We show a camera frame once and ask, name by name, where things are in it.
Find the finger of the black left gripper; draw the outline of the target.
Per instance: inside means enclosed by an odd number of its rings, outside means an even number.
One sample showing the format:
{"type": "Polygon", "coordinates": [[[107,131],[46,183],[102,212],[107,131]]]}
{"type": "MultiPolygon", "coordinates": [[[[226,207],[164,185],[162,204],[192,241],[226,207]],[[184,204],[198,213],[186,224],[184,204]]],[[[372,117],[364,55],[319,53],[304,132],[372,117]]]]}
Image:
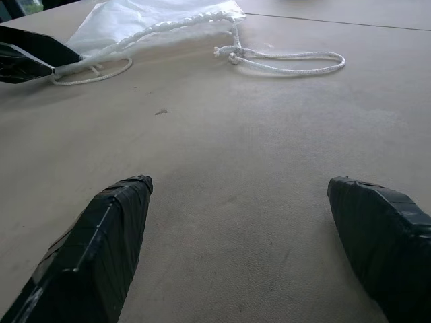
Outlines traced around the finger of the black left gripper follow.
{"type": "Polygon", "coordinates": [[[52,36],[1,26],[1,42],[14,45],[53,67],[78,63],[80,54],[52,36]]]}
{"type": "Polygon", "coordinates": [[[48,77],[55,68],[17,46],[1,43],[1,82],[24,83],[48,77]]]}

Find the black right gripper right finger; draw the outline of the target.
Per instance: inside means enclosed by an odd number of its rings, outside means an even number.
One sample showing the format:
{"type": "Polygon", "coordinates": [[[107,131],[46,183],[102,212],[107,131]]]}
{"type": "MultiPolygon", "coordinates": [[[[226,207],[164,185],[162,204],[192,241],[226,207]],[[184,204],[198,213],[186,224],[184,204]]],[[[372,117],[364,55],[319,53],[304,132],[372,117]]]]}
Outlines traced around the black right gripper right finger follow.
{"type": "Polygon", "coordinates": [[[389,322],[430,321],[430,216],[406,194],[330,179],[331,212],[346,256],[389,322]]]}

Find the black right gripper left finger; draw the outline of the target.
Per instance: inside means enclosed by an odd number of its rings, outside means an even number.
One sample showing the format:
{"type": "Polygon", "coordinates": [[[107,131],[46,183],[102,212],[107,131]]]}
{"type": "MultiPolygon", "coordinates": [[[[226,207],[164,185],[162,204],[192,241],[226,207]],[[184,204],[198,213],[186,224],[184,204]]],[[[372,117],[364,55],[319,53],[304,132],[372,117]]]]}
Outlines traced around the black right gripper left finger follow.
{"type": "Polygon", "coordinates": [[[48,249],[2,322],[117,322],[153,193],[145,175],[99,192],[48,249]]]}

